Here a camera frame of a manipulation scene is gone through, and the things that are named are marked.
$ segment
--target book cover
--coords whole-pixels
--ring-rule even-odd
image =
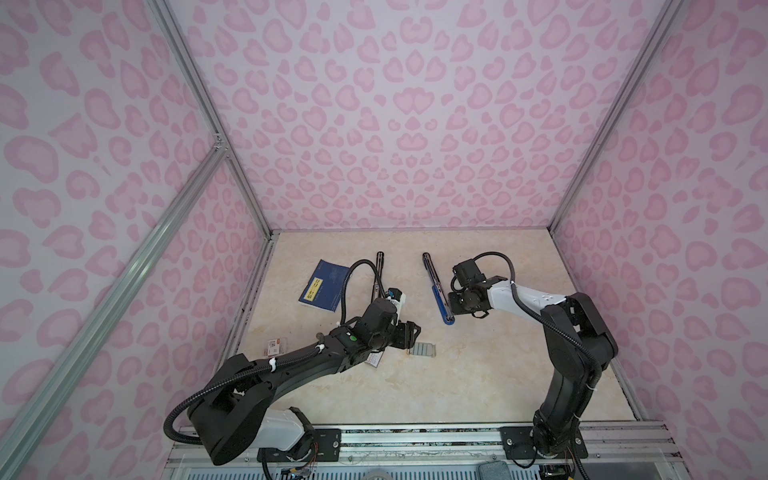
[[[325,260],[319,261],[299,297],[299,302],[335,312],[341,301],[341,286],[348,271],[349,268],[346,266],[328,263]]]

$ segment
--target pink spot pattern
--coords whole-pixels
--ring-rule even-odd
[[[190,245],[191,233],[217,245],[217,255],[204,260]],[[227,241],[217,242],[222,235]],[[261,244],[234,177],[222,165],[68,400],[64,411],[72,412],[75,427],[59,427],[31,457],[39,478],[59,478],[67,469],[79,478],[154,477],[170,451],[163,418],[213,375]],[[200,288],[195,279],[203,271],[214,274]],[[195,303],[179,300],[192,289]],[[196,335],[200,330],[206,334]],[[45,373],[46,367],[38,369]],[[36,375],[27,374],[25,385],[34,386]],[[28,390],[34,391],[13,393]]]
[[[141,0],[9,2],[2,11],[0,425],[10,425],[213,139]],[[36,478],[107,478],[107,457],[120,449],[96,449],[125,396],[116,378],[143,375],[123,366],[125,355],[147,353],[99,356],[81,402],[43,442],[49,455],[33,460]],[[151,477],[159,454],[137,475]]]
[[[700,480],[768,465],[764,3],[691,2],[555,236]]]
[[[277,229],[547,225],[663,4],[171,3]]]

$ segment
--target label sticker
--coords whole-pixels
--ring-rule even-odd
[[[368,355],[368,359],[366,360],[366,363],[368,365],[371,365],[373,368],[378,369],[379,368],[379,361],[381,361],[382,355],[384,355],[384,352],[370,353]]]
[[[270,340],[266,343],[266,356],[275,356],[280,354],[280,339]]]
[[[323,283],[323,279],[321,278],[313,278],[312,283],[310,284],[310,288],[306,289],[306,294],[304,295],[304,300],[307,300],[311,302],[315,299],[315,295],[317,295],[317,291],[320,290],[320,285]]]

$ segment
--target metal rail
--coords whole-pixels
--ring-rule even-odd
[[[571,283],[573,283],[574,288],[577,291],[583,291],[582,287],[579,285],[579,282],[576,280],[575,272],[571,266],[568,265],[568,261],[565,259],[563,252],[558,246],[558,243],[554,241],[554,236],[552,238],[552,243],[554,244],[554,249],[557,250],[558,255],[560,256],[560,260],[562,261],[563,266],[565,267],[565,271],[568,273],[568,278],[571,279]],[[619,382],[621,391],[624,393],[624,397],[627,399],[627,404],[629,404],[629,408],[632,410],[634,418],[637,420],[651,420],[650,415],[648,415],[648,411],[645,409],[642,401],[640,401],[637,393],[635,393],[634,389],[632,388],[629,377],[627,377],[627,372],[624,371],[624,367],[621,366],[621,363],[619,363],[618,359],[614,358],[611,360],[611,369],[613,370],[614,375],[616,375],[616,380]]]
[[[0,478],[16,478],[26,465],[48,427],[69,400],[85,371],[144,285],[152,268],[187,219],[224,156],[224,150],[218,148],[208,153],[107,295],[88,317],[83,328],[58,358],[35,395],[18,413],[11,428],[0,440]]]
[[[576,196],[581,189],[581,186],[584,185],[584,182],[587,180],[587,175],[592,167],[598,162],[605,142],[616,129],[616,126],[621,119],[621,115],[627,110],[632,97],[640,87],[646,73],[650,70],[651,64],[664,46],[664,42],[669,37],[675,21],[682,18],[680,13],[684,10],[687,3],[688,0],[667,0],[661,8],[661,13],[656,17],[656,21],[651,27],[650,33],[645,39],[645,43],[643,43],[640,52],[637,54],[637,57],[627,74],[626,80],[624,80],[624,83],[621,85],[613,104],[611,104],[611,108],[608,110],[605,120],[598,128],[594,140],[592,140],[592,143],[587,149],[587,153],[584,155],[584,160],[579,165],[573,180],[568,185],[565,195],[563,195],[563,201],[560,202],[558,209],[552,216],[552,222],[549,223],[548,227],[550,232],[554,233],[562,225],[568,211],[571,209],[571,205],[576,201]]]
[[[502,426],[531,423],[457,423],[394,425],[316,425],[342,429],[338,462],[323,465],[468,465],[504,459]],[[589,451],[584,463],[682,462],[680,450],[661,422],[582,422],[581,434]],[[255,461],[257,449],[248,449],[227,464],[241,468]],[[562,460],[537,459],[539,465]],[[200,446],[175,445],[169,468],[211,468]]]
[[[211,133],[217,138],[221,147],[230,154],[230,157],[227,158],[227,162],[232,168],[235,179],[237,180],[237,186],[243,193],[248,208],[254,218],[258,220],[263,236],[269,238],[272,234],[272,230],[266,221],[256,194],[253,192],[253,188],[248,181],[243,166],[237,158],[237,154],[230,147],[232,142],[230,141],[221,118],[214,107],[214,101],[205,86],[203,76],[200,74],[192,54],[190,53],[187,41],[184,40],[184,33],[179,26],[174,10],[170,7],[167,0],[145,1],[157,20],[160,30],[163,31],[165,39],[170,45],[170,49],[174,53],[174,57],[184,74],[184,78],[190,85],[192,95],[194,95],[197,99],[197,103],[200,105],[200,111],[205,117]]]
[[[240,347],[240,342],[246,333],[245,329],[248,325],[248,321],[253,314],[253,308],[256,306],[256,300],[266,275],[266,269],[272,258],[272,252],[274,251],[278,235],[278,233],[274,233],[272,238],[264,242],[264,245],[261,248],[256,265],[248,280],[246,292],[243,295],[237,318],[235,318],[229,336],[227,337],[227,341],[224,343],[217,369],[221,368],[227,359],[237,354],[237,349]]]

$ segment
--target robotic arm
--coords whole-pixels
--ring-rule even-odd
[[[486,278],[476,260],[496,255],[504,258],[511,279]],[[549,391],[533,418],[531,437],[539,455],[551,458],[563,452],[574,438],[603,370],[618,347],[594,303],[585,293],[554,295],[515,284],[515,269],[506,255],[484,253],[453,267],[460,288],[449,293],[455,315],[469,313],[484,318],[490,309],[506,310],[541,323],[554,374]]]
[[[389,289],[374,299],[362,317],[317,334],[317,343],[297,351],[250,362],[238,354],[227,359],[203,390],[179,404],[166,418],[165,434],[177,442],[202,444],[214,465],[236,458],[252,443],[276,448],[300,460],[315,442],[314,428],[298,409],[268,407],[288,392],[321,376],[341,373],[391,346],[413,347],[421,328],[400,322],[405,296]],[[182,435],[174,420],[187,410],[199,437]]]

